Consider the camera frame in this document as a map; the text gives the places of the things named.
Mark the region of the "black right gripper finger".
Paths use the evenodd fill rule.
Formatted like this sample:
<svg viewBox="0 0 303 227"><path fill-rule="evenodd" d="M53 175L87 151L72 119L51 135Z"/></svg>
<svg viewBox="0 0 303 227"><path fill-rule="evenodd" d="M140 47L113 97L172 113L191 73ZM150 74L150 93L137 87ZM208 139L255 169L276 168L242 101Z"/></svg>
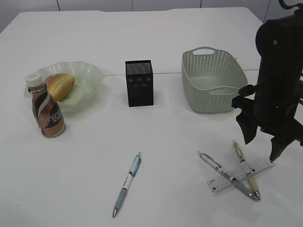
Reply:
<svg viewBox="0 0 303 227"><path fill-rule="evenodd" d="M292 142L294 142L294 139L273 137L271 139L272 151L269 159L271 161L275 161L276 159L278 159L282 152L285 150L285 148L289 146Z"/></svg>
<svg viewBox="0 0 303 227"><path fill-rule="evenodd" d="M249 144L254 140L257 133L258 124L256 118L252 113L241 111L236 117L236 122L241 128L245 144Z"/></svg>

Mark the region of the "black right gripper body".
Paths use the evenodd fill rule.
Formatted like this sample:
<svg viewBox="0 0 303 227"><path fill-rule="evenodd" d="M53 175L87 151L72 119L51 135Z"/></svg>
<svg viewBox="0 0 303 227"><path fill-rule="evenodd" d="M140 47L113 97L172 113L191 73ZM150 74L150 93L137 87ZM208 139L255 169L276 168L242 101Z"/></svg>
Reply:
<svg viewBox="0 0 303 227"><path fill-rule="evenodd" d="M252 113L256 118L258 128L273 137L290 138L303 144L303 125L295 118L297 105L302 102L303 84L298 85L295 99L290 103L275 104L261 98L260 101L237 96L232 100L232 107L246 113Z"/></svg>

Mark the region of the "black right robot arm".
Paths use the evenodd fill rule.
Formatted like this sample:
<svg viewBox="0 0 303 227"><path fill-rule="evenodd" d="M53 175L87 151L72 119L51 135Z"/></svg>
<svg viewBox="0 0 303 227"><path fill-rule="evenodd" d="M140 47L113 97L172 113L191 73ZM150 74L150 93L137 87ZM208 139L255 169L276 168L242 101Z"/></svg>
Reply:
<svg viewBox="0 0 303 227"><path fill-rule="evenodd" d="M256 34L261 56L255 85L246 85L232 100L241 113L236 117L246 144L257 128L272 135L271 161L295 140L302 143L303 126L295 118L303 102L303 17L298 13L268 20Z"/></svg>

